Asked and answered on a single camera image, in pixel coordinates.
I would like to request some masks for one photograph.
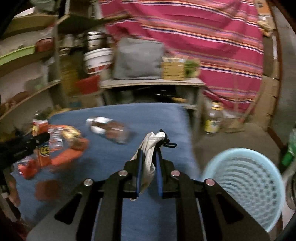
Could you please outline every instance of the stainless steel pot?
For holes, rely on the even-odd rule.
[[[86,34],[85,46],[88,51],[106,48],[107,47],[107,35],[102,32],[92,31]]]

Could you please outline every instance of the pink striped fabric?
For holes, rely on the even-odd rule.
[[[254,0],[101,0],[105,17],[130,19],[107,25],[115,39],[132,35],[162,41],[169,52],[198,57],[205,94],[240,111],[260,88],[263,45]]]

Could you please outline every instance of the wooden crate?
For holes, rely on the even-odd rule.
[[[185,80],[184,63],[163,62],[163,80]]]

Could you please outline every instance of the plastic bottle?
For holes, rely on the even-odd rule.
[[[221,125],[223,118],[223,107],[219,102],[212,102],[211,109],[205,123],[205,132],[209,135],[216,134]]]
[[[64,92],[66,95],[71,96],[79,92],[76,86],[79,77],[77,69],[73,66],[69,52],[69,48],[60,50],[60,70]]]
[[[124,124],[109,118],[89,117],[86,124],[90,126],[92,132],[103,134],[107,139],[119,144],[127,143],[131,136],[130,130]]]
[[[290,164],[294,160],[295,154],[296,154],[296,123],[289,136],[288,151],[283,156],[279,164],[280,173],[283,173],[290,166]]]

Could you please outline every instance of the plastic laundry basket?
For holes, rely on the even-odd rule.
[[[221,152],[207,165],[203,179],[214,179],[267,232],[277,223],[285,190],[276,166],[264,155],[249,149]]]

